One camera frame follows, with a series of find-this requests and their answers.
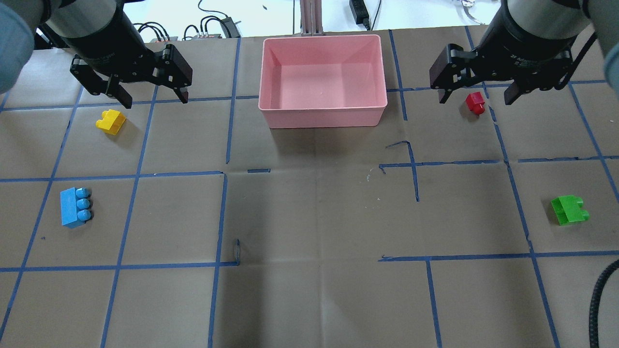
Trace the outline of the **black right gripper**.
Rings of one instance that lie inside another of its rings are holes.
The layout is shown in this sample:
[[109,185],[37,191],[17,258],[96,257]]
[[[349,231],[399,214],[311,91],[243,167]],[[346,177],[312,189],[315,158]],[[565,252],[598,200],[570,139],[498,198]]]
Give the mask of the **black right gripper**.
[[460,88],[481,81],[513,81],[504,91],[505,105],[535,89],[566,87],[574,73],[571,46],[575,36],[562,39],[537,37],[524,30],[509,10],[499,10],[478,46],[466,51],[454,43],[440,52],[429,69],[430,87],[445,104]]

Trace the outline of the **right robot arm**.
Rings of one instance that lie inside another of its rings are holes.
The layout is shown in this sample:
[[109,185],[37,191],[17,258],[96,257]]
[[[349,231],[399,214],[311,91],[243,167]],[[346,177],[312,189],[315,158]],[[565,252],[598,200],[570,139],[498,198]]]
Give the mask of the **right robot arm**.
[[429,69],[430,87],[443,104],[457,89],[509,81],[504,102],[511,105],[536,89],[563,89],[595,41],[605,80],[617,92],[616,0],[502,0],[473,50],[447,44]]

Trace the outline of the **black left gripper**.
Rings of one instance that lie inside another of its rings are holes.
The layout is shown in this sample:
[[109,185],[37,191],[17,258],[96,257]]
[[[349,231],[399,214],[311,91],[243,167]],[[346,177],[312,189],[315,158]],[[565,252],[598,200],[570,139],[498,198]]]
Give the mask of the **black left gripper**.
[[131,109],[122,82],[150,82],[189,101],[193,70],[173,44],[157,53],[145,46],[124,12],[76,12],[71,19],[71,74],[91,95],[106,95]]

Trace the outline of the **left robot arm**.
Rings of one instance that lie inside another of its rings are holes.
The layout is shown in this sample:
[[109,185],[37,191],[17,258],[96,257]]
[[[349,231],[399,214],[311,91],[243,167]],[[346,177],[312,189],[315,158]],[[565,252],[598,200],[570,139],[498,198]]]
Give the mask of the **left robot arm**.
[[121,0],[3,0],[1,92],[16,84],[35,48],[36,29],[46,24],[75,52],[70,73],[91,95],[104,94],[130,109],[123,84],[150,82],[188,103],[193,70],[179,50],[146,47]]

